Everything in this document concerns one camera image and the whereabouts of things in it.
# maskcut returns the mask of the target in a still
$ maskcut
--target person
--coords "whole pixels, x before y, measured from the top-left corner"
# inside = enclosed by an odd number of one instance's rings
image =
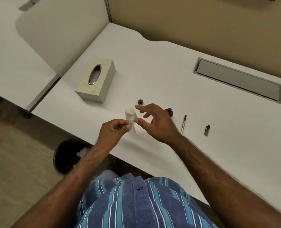
[[[155,104],[136,108],[154,120],[135,122],[177,153],[225,227],[281,227],[281,213],[182,136],[166,111]],[[104,123],[95,146],[12,227],[216,227],[168,178],[143,180],[128,174],[90,183],[102,160],[130,129],[127,120]]]

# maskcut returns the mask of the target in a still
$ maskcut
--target desk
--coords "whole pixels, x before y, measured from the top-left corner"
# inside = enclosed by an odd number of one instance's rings
[[[0,0],[0,96],[30,110],[58,77],[16,31],[27,1]]]
[[[113,59],[117,70],[104,104],[83,101],[74,92],[94,56]],[[138,99],[170,107],[179,129],[187,114],[187,138],[281,210],[281,104],[193,74],[198,57],[281,84],[280,78],[170,42],[151,42],[109,23],[33,113],[93,144],[101,124],[125,118],[125,109]],[[177,155],[138,125],[136,131],[125,134],[111,153],[153,176],[175,180],[207,203]]]

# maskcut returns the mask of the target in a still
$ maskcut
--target hand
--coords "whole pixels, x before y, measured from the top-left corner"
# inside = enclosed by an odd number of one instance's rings
[[[141,118],[136,118],[134,121],[143,127],[148,134],[150,134],[156,140],[170,145],[172,142],[176,141],[177,138],[182,136],[177,130],[168,112],[163,110],[158,105],[136,105],[135,108],[138,109],[140,113],[146,112],[144,118],[147,118],[150,115],[153,116],[151,124]]]
[[[131,127],[129,121],[123,119],[105,122],[100,129],[95,146],[101,147],[109,153],[118,144],[121,137],[131,130]]]

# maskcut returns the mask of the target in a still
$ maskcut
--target person's right hand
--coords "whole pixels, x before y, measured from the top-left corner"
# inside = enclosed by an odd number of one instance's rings
[[[181,137],[180,132],[177,130],[168,112],[163,110],[158,105],[136,105],[135,108],[138,109],[140,113],[146,112],[144,118],[147,118],[150,115],[153,116],[154,120],[152,124],[141,118],[136,118],[134,121],[143,127],[148,134],[150,134],[156,140],[170,145],[172,142],[176,141],[177,138]]]

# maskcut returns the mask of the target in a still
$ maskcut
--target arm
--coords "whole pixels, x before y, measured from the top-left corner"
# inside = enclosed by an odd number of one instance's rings
[[[68,227],[80,199],[102,160],[131,129],[127,120],[115,119],[102,125],[96,145],[75,168],[56,184],[37,204],[27,211],[12,228]]]
[[[182,136],[159,106],[136,106],[153,124],[135,122],[155,139],[168,144],[184,162],[210,206],[226,227],[281,227],[281,213],[240,184]]]

